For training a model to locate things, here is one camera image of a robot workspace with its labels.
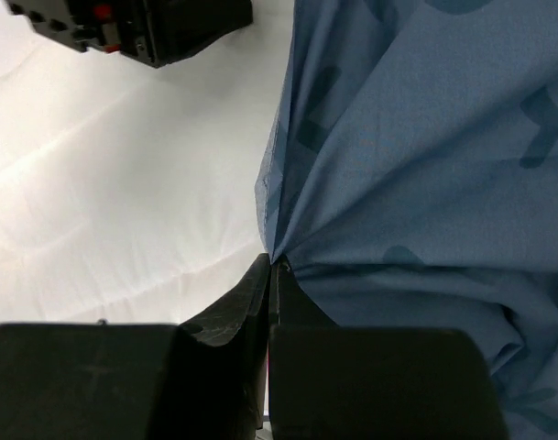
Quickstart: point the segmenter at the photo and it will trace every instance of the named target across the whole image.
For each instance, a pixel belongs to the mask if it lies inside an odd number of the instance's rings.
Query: white surface
[[[0,322],[182,322],[262,251],[254,182],[292,0],[161,70],[0,4]]]

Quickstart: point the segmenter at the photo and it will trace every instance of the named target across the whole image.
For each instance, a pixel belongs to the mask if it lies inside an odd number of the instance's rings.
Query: garment
[[[257,181],[340,325],[451,327],[558,439],[558,0],[299,0]]]

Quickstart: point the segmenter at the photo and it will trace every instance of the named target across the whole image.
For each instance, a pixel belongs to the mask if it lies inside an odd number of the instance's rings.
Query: white sheet
[[[0,322],[182,322],[261,252],[254,182],[292,0],[152,70],[0,4]]]

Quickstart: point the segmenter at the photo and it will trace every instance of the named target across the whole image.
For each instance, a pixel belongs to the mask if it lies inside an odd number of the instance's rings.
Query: blue cloth
[[[452,327],[558,439],[558,0],[298,0],[261,234],[341,325]]]

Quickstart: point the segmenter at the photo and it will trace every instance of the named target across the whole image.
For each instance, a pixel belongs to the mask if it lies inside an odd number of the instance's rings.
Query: black robotic device
[[[80,52],[120,52],[152,67],[189,58],[252,23],[250,0],[6,0],[33,29]]]
[[[180,325],[0,325],[0,440],[508,438],[483,358],[447,330],[343,328],[261,255]]]

